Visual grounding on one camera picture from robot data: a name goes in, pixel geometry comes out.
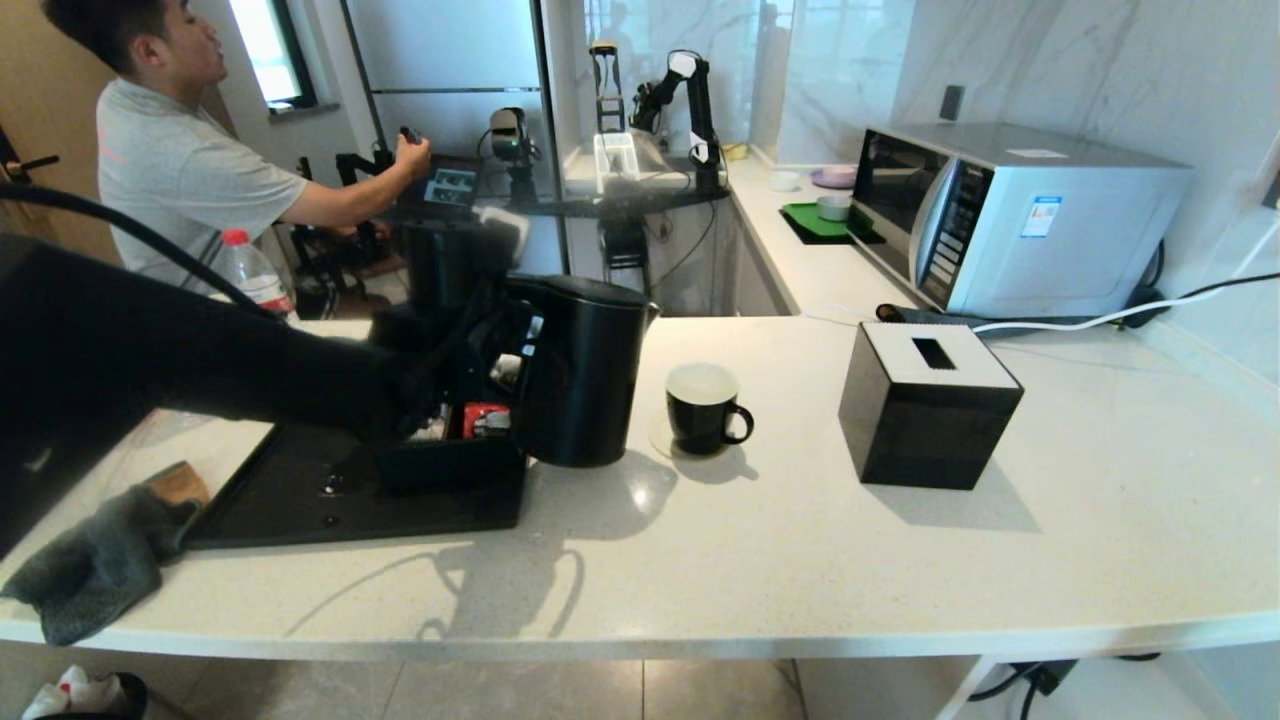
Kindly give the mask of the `black serving tray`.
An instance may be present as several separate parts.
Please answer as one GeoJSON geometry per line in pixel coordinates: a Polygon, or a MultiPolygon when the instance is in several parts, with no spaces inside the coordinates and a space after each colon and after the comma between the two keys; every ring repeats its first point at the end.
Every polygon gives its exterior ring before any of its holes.
{"type": "Polygon", "coordinates": [[[328,428],[274,427],[186,533],[188,550],[447,536],[515,527],[520,486],[399,493],[374,452],[328,428]]]}

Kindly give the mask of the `black mug white inside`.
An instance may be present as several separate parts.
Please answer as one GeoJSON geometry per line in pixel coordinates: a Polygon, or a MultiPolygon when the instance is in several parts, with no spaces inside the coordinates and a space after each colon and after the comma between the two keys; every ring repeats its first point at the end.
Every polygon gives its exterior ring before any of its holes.
{"type": "Polygon", "coordinates": [[[755,418],[739,404],[740,383],[714,363],[686,363],[666,377],[667,416],[676,447],[710,456],[753,437],[755,418]]]}

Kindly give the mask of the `black jointed control arm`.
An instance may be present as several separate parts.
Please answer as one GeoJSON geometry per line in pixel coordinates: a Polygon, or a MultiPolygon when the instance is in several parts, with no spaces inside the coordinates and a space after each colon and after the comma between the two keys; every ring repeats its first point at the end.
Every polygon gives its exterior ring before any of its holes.
{"type": "MultiPolygon", "coordinates": [[[[380,143],[374,145],[371,160],[357,152],[335,155],[335,168],[344,187],[357,184],[362,176],[381,174],[392,163],[390,151],[380,143]]],[[[364,272],[390,258],[389,234],[378,222],[349,228],[293,225],[289,238],[300,261],[298,278],[314,282],[335,301],[352,293],[367,302],[364,272]]]]}

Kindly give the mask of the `black tissue box white top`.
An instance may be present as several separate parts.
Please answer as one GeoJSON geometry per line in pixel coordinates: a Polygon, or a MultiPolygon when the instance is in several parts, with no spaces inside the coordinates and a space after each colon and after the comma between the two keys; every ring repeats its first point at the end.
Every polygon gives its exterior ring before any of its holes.
{"type": "Polygon", "coordinates": [[[864,484],[972,491],[1025,393],[968,325],[858,325],[838,424],[864,484]]]}

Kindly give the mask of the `black jointed arm white joint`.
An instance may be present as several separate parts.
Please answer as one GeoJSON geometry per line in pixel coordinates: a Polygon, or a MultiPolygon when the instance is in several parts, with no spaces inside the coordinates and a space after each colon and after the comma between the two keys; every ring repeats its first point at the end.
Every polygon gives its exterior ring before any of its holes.
{"type": "Polygon", "coordinates": [[[664,77],[657,83],[646,82],[637,86],[634,113],[628,118],[632,128],[654,135],[659,114],[673,101],[678,87],[686,88],[694,183],[700,193],[721,188],[719,173],[723,159],[710,108],[709,73],[710,63],[700,54],[686,49],[671,51],[664,77]]]}

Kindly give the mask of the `clear red-capped water bottle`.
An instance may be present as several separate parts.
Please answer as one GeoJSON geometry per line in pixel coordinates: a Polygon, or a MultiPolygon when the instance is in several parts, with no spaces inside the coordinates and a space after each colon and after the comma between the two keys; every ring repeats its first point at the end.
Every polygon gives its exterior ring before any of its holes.
{"type": "Polygon", "coordinates": [[[261,309],[292,325],[300,322],[294,300],[280,272],[268,255],[253,245],[246,229],[230,228],[221,233],[216,269],[224,279],[261,309]]]}

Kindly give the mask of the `black waste bin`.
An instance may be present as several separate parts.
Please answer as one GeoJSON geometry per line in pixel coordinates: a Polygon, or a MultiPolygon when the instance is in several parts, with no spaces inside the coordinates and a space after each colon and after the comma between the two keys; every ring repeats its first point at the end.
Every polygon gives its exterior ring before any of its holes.
{"type": "Polygon", "coordinates": [[[91,676],[72,665],[52,684],[44,684],[20,714],[20,720],[145,720],[148,688],[134,674],[91,676]]]}

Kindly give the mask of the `black platform stand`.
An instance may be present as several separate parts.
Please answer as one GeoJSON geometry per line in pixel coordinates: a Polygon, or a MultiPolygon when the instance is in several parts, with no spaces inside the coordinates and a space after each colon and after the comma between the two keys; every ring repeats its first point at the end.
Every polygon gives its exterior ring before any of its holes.
{"type": "Polygon", "coordinates": [[[608,196],[513,201],[531,222],[525,275],[566,274],[636,290],[671,316],[732,316],[740,259],[730,190],[666,178],[608,196]]]}

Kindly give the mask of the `small wooden block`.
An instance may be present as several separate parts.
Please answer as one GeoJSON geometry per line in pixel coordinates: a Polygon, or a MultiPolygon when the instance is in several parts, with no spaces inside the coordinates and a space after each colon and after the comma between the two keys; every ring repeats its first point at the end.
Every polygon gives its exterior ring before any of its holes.
{"type": "Polygon", "coordinates": [[[186,460],[156,471],[143,482],[143,488],[172,506],[197,503],[206,507],[211,495],[204,478],[186,460]]]}

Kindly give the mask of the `grey cloth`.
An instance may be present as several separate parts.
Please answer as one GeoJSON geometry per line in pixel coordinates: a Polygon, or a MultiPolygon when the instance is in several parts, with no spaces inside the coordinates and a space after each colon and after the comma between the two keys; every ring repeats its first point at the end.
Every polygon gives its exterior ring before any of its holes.
{"type": "Polygon", "coordinates": [[[134,486],[27,559],[0,598],[33,609],[46,644],[88,639],[161,588],[163,568],[182,556],[204,506],[134,486]]]}

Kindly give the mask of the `black framed window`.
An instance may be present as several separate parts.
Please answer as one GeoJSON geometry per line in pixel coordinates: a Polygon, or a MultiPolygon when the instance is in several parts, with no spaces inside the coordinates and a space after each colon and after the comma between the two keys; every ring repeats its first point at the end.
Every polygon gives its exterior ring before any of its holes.
{"type": "Polygon", "coordinates": [[[262,100],[271,115],[317,106],[288,0],[229,0],[262,100]]]}

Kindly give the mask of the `white plastic basket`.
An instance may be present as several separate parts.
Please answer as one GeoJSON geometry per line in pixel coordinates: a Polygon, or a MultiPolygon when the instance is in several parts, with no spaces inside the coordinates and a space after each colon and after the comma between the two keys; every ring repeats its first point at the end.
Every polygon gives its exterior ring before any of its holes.
{"type": "Polygon", "coordinates": [[[599,196],[605,196],[612,184],[635,181],[639,161],[634,136],[628,131],[594,135],[593,163],[599,196]]]}

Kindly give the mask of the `silver microwave oven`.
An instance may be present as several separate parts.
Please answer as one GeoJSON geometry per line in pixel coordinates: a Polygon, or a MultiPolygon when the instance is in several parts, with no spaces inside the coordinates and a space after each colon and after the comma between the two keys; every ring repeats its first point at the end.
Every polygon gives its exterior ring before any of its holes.
{"type": "Polygon", "coordinates": [[[1142,282],[1190,167],[1002,122],[869,127],[846,227],[927,306],[1100,316],[1142,282]]]}

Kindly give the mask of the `silver refrigerator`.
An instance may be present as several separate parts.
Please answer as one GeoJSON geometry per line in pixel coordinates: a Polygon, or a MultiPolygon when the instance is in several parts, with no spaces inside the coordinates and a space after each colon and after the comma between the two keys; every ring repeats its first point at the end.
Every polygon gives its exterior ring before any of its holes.
{"type": "Polygon", "coordinates": [[[340,0],[375,140],[408,128],[435,156],[480,160],[481,205],[563,197],[540,0],[340,0]],[[492,115],[517,109],[529,168],[497,154],[492,115]]]}

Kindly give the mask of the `round translucent coaster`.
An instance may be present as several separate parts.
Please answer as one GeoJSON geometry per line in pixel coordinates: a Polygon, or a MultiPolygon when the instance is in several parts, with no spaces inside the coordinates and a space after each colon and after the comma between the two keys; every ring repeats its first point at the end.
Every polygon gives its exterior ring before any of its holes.
{"type": "Polygon", "coordinates": [[[739,448],[737,445],[724,445],[712,454],[689,454],[681,450],[675,439],[675,432],[669,423],[666,411],[654,413],[649,425],[648,425],[648,438],[652,447],[663,457],[675,461],[689,461],[689,462],[701,462],[710,461],[714,457],[723,457],[731,450],[739,448]]]}

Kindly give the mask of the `black organizer box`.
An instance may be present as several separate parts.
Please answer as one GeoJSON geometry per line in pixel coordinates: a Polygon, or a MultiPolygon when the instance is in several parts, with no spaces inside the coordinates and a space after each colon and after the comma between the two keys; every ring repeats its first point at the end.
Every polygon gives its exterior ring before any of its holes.
{"type": "Polygon", "coordinates": [[[507,436],[465,439],[462,420],[466,404],[448,404],[451,424],[444,441],[407,439],[374,452],[380,482],[385,489],[399,493],[428,489],[466,491],[524,483],[527,455],[511,438],[512,406],[503,404],[511,409],[511,428],[507,436]]]}

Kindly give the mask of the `green tray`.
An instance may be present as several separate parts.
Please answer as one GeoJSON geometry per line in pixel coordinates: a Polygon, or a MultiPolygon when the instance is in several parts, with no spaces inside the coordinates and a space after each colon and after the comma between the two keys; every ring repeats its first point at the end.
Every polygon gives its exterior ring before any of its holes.
{"type": "Polygon", "coordinates": [[[780,215],[804,245],[882,245],[886,238],[877,233],[873,220],[855,206],[846,208],[845,218],[829,220],[820,215],[817,202],[792,202],[780,209],[780,215]]]}

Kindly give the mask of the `black laptop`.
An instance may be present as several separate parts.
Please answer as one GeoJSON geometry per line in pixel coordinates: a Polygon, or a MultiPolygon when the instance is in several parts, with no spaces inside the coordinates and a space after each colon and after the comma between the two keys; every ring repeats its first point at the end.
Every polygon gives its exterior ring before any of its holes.
{"type": "Polygon", "coordinates": [[[425,217],[457,217],[471,211],[483,179],[479,158],[433,154],[429,173],[397,199],[397,211],[425,217]]]}

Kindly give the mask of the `man in grey shirt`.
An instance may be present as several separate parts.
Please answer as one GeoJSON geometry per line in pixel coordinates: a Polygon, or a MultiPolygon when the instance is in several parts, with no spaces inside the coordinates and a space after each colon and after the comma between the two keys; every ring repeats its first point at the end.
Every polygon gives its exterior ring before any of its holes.
{"type": "Polygon", "coordinates": [[[401,138],[388,170],[333,188],[270,163],[205,109],[228,69],[216,31],[189,0],[40,0],[45,18],[108,65],[99,95],[99,196],[210,261],[221,234],[278,223],[347,227],[385,211],[431,167],[430,143],[401,138]]]}

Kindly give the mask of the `black electric kettle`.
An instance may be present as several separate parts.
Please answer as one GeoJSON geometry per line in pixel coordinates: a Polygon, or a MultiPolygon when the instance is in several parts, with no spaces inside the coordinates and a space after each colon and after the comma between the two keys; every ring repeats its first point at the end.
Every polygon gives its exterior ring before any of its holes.
{"type": "Polygon", "coordinates": [[[561,468],[617,462],[643,342],[660,307],[636,290],[577,275],[517,275],[507,290],[541,319],[512,410],[515,445],[561,468]]]}

